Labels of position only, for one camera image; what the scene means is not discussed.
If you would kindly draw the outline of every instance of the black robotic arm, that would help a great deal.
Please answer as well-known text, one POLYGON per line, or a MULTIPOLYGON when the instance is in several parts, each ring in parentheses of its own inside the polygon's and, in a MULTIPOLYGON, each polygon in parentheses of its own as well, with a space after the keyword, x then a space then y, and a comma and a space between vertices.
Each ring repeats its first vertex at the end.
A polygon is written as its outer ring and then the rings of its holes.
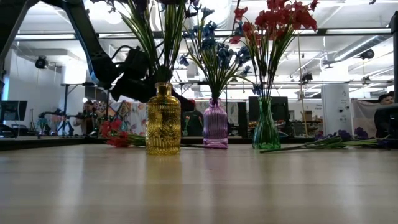
MULTIPOLYGON (((152 80, 142 80, 147 70, 145 66, 142 66, 147 64, 146 56, 139 48, 131 48, 126 61, 115 65, 100 45, 83 0, 42 1, 62 8, 67 13, 75 30, 75 35, 85 51, 88 70, 96 85, 110 89, 112 82, 123 73, 123 83, 120 83, 119 87, 116 85, 111 90, 115 100, 118 100, 120 95, 124 95, 145 103, 155 95, 155 83, 152 80)), ((0 0, 0 63, 4 61, 27 11, 38 2, 39 0, 0 0)), ((193 103, 178 95, 175 91, 172 94, 181 101, 182 111, 193 110, 193 103)))

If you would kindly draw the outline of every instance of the person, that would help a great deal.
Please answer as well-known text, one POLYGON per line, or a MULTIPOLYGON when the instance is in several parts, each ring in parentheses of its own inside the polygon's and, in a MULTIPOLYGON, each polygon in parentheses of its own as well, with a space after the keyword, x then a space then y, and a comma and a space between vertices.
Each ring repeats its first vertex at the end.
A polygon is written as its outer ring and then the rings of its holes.
POLYGON ((193 111, 182 114, 182 136, 202 136, 203 135, 203 115, 197 110, 195 100, 190 100, 193 111))
MULTIPOLYGON (((379 97, 380 105, 393 104, 393 98, 391 95, 383 94, 379 97)), ((376 111, 374 114, 374 125, 376 126, 376 137, 384 138, 388 136, 388 130, 390 126, 390 117, 387 116, 383 111, 376 111)))
POLYGON ((392 97, 392 100, 394 101, 394 91, 390 91, 387 95, 392 97))
POLYGON ((83 112, 79 113, 82 118, 76 118, 73 122, 73 125, 74 127, 80 126, 81 133, 83 135, 88 135, 94 131, 96 123, 94 117, 90 115, 95 113, 100 118, 103 116, 103 114, 94 107, 94 103, 91 100, 88 100, 86 103, 84 103, 83 109, 83 112))

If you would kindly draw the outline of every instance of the yellow glass vase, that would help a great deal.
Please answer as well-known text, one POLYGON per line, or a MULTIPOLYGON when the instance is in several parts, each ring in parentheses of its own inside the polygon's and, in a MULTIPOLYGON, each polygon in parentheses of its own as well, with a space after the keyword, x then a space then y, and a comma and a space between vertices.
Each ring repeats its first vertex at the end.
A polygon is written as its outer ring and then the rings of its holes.
POLYGON ((146 152, 150 155, 180 153, 181 104, 172 96, 172 85, 156 83, 156 96, 147 103, 146 152))

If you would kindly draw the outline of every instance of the ribbed glass vase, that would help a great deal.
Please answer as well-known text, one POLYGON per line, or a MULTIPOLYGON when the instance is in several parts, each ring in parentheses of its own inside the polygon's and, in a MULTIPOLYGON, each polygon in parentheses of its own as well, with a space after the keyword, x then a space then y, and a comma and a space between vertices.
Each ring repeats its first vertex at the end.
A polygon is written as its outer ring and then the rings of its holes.
POLYGON ((272 119, 271 97, 259 97, 260 117, 253 135, 253 149, 280 149, 279 132, 272 119))
POLYGON ((180 153, 181 104, 172 96, 172 85, 156 83, 156 96, 147 103, 146 152, 151 155, 180 153))
POLYGON ((203 144, 217 149, 228 148, 228 119, 220 99, 211 99, 203 114, 203 144))

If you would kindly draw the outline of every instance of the green glass vase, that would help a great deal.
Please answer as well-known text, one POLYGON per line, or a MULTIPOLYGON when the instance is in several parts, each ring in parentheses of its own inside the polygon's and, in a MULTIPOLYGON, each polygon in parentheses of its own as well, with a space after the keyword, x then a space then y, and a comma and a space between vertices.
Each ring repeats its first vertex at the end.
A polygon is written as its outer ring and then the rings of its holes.
POLYGON ((271 97, 259 97, 260 117, 253 135, 253 149, 280 149, 279 132, 271 113, 271 97))

